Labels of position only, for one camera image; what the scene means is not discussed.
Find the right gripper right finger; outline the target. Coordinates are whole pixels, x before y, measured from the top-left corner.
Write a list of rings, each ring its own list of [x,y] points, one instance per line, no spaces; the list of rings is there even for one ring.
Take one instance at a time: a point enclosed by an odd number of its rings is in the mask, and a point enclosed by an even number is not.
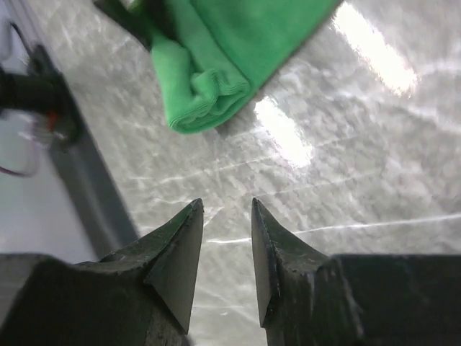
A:
[[[334,259],[287,230],[254,198],[251,245],[259,321],[263,328],[331,328]]]

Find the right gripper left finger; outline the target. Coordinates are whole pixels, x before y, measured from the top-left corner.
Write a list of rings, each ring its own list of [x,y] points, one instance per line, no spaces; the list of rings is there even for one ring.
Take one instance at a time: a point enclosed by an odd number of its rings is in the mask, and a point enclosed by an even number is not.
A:
[[[203,202],[197,198],[164,225],[102,259],[147,267],[142,283],[155,291],[184,333],[189,331],[203,226]]]

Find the green towel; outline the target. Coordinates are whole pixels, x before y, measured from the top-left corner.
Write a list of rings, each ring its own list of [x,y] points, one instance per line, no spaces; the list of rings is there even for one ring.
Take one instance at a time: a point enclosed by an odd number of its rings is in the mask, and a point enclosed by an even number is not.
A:
[[[174,36],[146,1],[129,8],[148,34],[168,126],[199,133],[233,117],[328,19],[336,1],[167,1]]]

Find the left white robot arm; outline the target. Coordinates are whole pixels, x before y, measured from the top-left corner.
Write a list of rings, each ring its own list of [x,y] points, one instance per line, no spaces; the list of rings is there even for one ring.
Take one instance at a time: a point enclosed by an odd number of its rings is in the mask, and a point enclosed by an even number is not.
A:
[[[79,110],[61,71],[44,45],[37,44],[26,74],[1,70],[1,109],[36,112],[48,119],[48,130],[63,146],[81,132]]]

